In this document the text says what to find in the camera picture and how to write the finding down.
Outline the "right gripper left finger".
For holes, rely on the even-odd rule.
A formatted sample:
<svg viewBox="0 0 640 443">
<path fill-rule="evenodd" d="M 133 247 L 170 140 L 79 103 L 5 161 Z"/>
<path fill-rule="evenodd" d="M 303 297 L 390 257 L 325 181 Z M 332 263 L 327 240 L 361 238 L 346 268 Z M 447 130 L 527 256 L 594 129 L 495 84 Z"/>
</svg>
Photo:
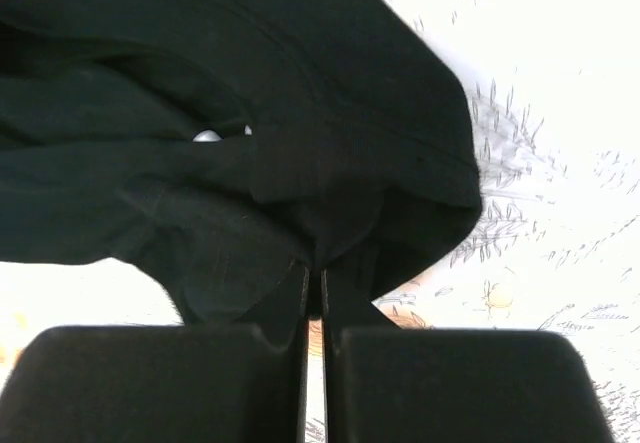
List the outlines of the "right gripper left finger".
<svg viewBox="0 0 640 443">
<path fill-rule="evenodd" d="M 1 395 L 5 442 L 300 442 L 301 265 L 239 320 L 55 327 L 24 350 Z"/>
</svg>

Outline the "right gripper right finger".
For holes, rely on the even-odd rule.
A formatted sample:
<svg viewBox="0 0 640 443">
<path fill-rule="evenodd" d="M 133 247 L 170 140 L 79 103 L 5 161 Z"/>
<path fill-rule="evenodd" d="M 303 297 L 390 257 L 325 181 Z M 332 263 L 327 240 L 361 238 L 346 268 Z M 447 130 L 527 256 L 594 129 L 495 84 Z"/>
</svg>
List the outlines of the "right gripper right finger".
<svg viewBox="0 0 640 443">
<path fill-rule="evenodd" d="M 323 273 L 330 442 L 612 440 L 579 353 L 540 331 L 402 329 L 344 270 Z"/>
</svg>

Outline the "black t-shirt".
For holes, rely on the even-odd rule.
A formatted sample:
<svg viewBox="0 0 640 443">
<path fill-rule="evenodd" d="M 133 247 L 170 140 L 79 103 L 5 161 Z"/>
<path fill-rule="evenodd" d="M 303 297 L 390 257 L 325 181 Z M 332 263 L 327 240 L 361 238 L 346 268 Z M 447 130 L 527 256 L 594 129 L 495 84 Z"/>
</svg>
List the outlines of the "black t-shirt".
<svg viewBox="0 0 640 443">
<path fill-rule="evenodd" d="M 382 0 L 1 0 L 5 262 L 223 321 L 337 269 L 374 300 L 482 210 L 462 85 Z"/>
</svg>

